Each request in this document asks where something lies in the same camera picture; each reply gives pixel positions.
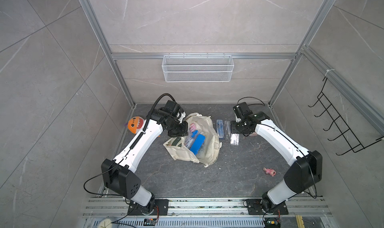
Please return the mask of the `floral canvas tote bag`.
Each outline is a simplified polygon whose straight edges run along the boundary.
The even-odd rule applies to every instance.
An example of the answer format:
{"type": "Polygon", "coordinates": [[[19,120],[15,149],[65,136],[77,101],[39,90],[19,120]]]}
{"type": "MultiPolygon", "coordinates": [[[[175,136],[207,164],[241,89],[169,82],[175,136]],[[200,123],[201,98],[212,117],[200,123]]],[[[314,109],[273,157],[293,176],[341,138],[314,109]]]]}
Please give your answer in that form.
{"type": "Polygon", "coordinates": [[[208,167],[216,162],[222,143],[210,116],[192,113],[187,116],[188,134],[170,138],[163,146],[174,160],[202,163],[208,167]]]}

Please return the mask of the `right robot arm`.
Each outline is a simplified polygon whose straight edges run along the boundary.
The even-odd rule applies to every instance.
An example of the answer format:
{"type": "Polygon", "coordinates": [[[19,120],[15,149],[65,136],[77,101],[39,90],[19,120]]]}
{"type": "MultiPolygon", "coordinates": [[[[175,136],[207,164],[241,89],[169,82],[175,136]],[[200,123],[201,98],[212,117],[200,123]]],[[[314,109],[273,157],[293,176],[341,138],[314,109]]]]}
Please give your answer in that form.
{"type": "Polygon", "coordinates": [[[264,138],[290,165],[283,180],[264,193],[262,206],[265,212],[272,213],[286,200],[301,194],[322,180],[323,157],[318,151],[309,151],[286,135],[263,112],[241,112],[235,110],[236,119],[231,122],[235,134],[249,136],[253,133],[264,138]]]}

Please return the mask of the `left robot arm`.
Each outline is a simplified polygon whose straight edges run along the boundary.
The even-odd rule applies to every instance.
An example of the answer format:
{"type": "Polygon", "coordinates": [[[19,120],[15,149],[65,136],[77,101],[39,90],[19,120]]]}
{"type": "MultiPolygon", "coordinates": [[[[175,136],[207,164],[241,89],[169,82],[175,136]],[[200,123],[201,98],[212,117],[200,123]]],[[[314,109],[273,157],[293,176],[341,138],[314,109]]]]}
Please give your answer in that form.
{"type": "Polygon", "coordinates": [[[149,213],[155,206],[155,195],[141,185],[136,170],[151,144],[163,131],[171,138],[185,137],[188,134],[188,123],[184,121],[186,113],[175,98],[164,93],[152,105],[144,125],[129,142],[129,144],[113,159],[105,159],[101,165],[102,172],[84,182],[84,190],[92,195],[101,193],[91,192],[86,188],[89,181],[102,176],[104,186],[114,192],[113,196],[122,196],[135,202],[149,213]]]}

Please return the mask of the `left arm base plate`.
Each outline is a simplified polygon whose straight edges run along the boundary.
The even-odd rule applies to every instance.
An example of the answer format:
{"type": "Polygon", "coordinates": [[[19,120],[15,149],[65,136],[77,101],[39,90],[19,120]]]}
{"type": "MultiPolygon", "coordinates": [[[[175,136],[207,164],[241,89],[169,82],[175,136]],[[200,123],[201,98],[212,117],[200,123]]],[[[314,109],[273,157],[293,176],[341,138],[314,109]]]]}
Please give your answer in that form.
{"type": "Polygon", "coordinates": [[[136,202],[131,202],[129,205],[129,216],[166,216],[169,209],[169,200],[155,199],[150,201],[147,206],[141,206],[136,202]]]}

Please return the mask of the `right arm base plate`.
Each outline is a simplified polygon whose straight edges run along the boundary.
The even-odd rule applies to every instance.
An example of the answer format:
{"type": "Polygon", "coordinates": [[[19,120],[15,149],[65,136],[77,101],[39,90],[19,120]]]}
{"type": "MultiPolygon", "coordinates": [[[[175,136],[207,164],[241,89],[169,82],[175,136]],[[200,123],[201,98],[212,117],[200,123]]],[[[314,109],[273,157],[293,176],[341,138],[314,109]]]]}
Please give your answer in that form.
{"type": "Polygon", "coordinates": [[[263,199],[245,199],[243,206],[248,210],[249,215],[288,215],[288,208],[285,202],[279,205],[270,204],[263,199]]]}

